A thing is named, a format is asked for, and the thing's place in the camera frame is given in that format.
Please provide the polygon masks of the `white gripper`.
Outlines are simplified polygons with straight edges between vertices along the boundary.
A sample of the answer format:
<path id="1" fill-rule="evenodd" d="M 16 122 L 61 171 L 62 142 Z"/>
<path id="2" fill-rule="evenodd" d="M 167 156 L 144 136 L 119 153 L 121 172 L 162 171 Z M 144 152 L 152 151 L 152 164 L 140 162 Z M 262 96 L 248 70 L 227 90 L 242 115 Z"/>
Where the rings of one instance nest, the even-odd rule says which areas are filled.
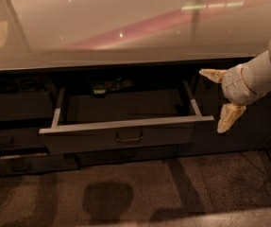
<path id="1" fill-rule="evenodd" d="M 201 69 L 199 74 L 212 82 L 221 83 L 225 98 L 231 102 L 222 106 L 217 126 L 219 133 L 224 133 L 232 127 L 245 112 L 246 105 L 265 96 L 265 93 L 258 93 L 248 86 L 248 83 L 253 81 L 253 76 L 247 63 L 238 64 L 228 71 Z"/>

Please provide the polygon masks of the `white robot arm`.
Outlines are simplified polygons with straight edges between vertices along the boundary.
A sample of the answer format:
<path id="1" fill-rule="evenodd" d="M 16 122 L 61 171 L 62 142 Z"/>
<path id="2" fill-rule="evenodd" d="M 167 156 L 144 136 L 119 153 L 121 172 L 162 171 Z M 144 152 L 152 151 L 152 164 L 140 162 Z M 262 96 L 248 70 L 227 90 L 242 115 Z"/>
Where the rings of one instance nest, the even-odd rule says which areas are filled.
<path id="1" fill-rule="evenodd" d="M 201 69 L 199 74 L 221 85 L 229 101 L 222 106 L 217 132 L 228 131 L 246 106 L 271 92 L 271 40 L 268 49 L 254 59 L 228 70 Z"/>

